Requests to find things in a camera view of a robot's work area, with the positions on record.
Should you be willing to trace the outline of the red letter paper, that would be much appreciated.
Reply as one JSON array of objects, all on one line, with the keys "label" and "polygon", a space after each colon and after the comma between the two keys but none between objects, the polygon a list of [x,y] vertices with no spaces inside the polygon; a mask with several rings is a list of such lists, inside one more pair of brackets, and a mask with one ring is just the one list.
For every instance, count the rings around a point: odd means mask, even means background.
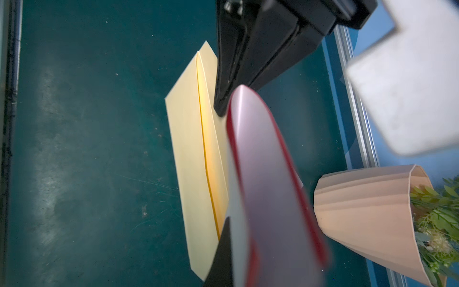
[{"label": "red letter paper", "polygon": [[226,131],[234,286],[324,286],[325,239],[274,117],[251,88],[233,92]]}]

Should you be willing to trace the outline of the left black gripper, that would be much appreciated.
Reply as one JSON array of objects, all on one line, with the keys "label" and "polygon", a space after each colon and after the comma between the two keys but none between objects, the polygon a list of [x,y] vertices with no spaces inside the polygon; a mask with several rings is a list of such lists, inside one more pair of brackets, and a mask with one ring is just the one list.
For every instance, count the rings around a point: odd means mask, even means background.
[{"label": "left black gripper", "polygon": [[224,117],[247,48],[247,85],[265,86],[313,53],[337,25],[362,29],[376,1],[216,1],[213,108]]}]

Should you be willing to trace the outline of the large yellow envelope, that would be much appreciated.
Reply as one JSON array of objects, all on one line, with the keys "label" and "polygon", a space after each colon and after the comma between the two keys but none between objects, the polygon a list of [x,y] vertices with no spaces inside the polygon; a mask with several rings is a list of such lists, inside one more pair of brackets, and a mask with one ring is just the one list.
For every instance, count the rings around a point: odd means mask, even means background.
[{"label": "large yellow envelope", "polygon": [[191,270],[204,281],[228,207],[225,117],[214,110],[218,59],[205,42],[165,98]]}]

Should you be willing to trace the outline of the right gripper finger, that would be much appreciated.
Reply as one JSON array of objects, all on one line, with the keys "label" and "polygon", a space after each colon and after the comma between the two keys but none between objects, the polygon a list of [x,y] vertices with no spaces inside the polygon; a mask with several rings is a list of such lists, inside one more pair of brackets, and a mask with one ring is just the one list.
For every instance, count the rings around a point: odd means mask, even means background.
[{"label": "right gripper finger", "polygon": [[204,287],[233,287],[230,217],[224,222],[220,241]]}]

